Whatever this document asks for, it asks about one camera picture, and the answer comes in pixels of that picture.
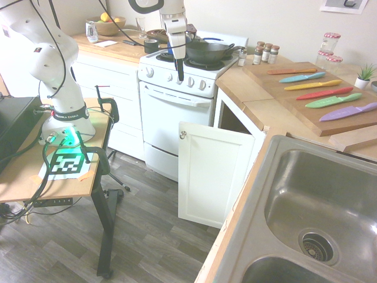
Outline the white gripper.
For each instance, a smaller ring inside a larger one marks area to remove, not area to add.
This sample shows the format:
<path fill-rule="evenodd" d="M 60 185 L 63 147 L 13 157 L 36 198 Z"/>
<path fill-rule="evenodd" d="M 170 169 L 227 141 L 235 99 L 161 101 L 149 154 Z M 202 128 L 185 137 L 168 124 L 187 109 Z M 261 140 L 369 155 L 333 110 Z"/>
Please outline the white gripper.
<path fill-rule="evenodd" d="M 184 80 L 183 58 L 186 56 L 186 18 L 164 18 L 170 47 L 176 59 L 178 80 Z"/>

